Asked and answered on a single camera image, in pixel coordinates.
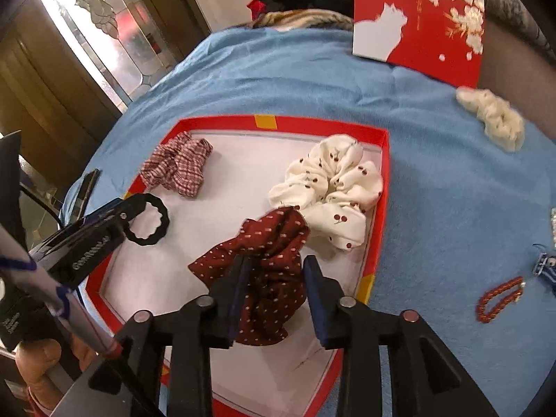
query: metal screw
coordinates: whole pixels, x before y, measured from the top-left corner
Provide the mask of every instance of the metal screw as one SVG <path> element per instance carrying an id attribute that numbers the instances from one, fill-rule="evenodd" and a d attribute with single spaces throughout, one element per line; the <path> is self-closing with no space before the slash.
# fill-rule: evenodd
<path id="1" fill-rule="evenodd" d="M 133 316 L 133 319 L 137 323 L 144 323 L 148 321 L 150 318 L 151 318 L 151 312 L 149 312 L 148 310 L 140 310 L 138 312 L 135 312 L 135 315 Z"/>
<path id="2" fill-rule="evenodd" d="M 419 314 L 414 310 L 406 310 L 404 313 L 401 314 L 401 316 L 404 317 L 405 321 L 408 321 L 410 323 L 415 323 L 417 320 L 419 320 Z"/>
<path id="3" fill-rule="evenodd" d="M 212 306 L 212 304 L 214 303 L 214 298 L 209 295 L 203 295 L 199 296 L 195 302 L 200 308 L 207 308 L 208 306 Z"/>
<path id="4" fill-rule="evenodd" d="M 351 296 L 342 296 L 339 303 L 343 308 L 352 308 L 355 304 L 357 304 L 357 301 L 355 301 L 355 298 Z"/>

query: bed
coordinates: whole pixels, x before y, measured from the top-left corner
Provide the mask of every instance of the bed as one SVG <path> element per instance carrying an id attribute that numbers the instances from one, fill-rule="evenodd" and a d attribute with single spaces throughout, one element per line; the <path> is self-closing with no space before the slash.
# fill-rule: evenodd
<path id="1" fill-rule="evenodd" d="M 552 243 L 556 146 L 526 122 L 522 149 L 505 153 L 456 102 L 452 86 L 354 57 L 351 46 L 351 33 L 333 29 L 213 34 L 113 127 L 84 171 L 102 171 L 87 210 L 123 195 L 182 118 L 298 115 L 386 128 L 389 208 L 369 306 L 416 309 L 499 415 L 521 415 L 554 363 L 556 299 L 529 272 L 532 244 Z M 478 323 L 479 297 L 519 274 L 527 281 L 519 303 Z M 95 315 L 86 297 L 85 304 Z M 337 387 L 319 415 L 335 415 L 336 401 Z"/>

